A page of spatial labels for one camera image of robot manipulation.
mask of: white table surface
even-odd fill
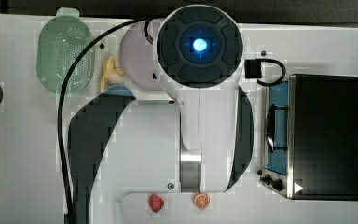
[[[63,223],[65,199],[57,145],[58,96],[46,90],[36,75],[38,35],[53,17],[0,15],[0,224]],[[82,18],[94,36],[124,22]],[[66,98],[64,125],[99,93],[102,60],[118,57],[120,30],[96,48],[91,83]],[[241,24],[246,46],[265,50],[283,61],[287,74],[358,76],[358,29]],[[138,99],[168,99],[164,92],[139,90],[128,80]],[[205,211],[196,209],[190,194],[162,195],[164,208],[153,214],[147,195],[123,199],[126,223],[358,223],[358,202],[291,201],[259,183],[262,165],[260,113],[262,90],[249,90],[255,116],[255,148],[251,165],[229,193],[211,194]]]

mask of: green mesh basket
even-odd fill
[[[55,93],[61,92],[66,72],[80,52],[93,39],[92,34],[73,8],[60,8],[39,36],[37,76],[42,84]],[[94,71],[94,48],[82,58],[69,79],[66,93],[82,90]]]

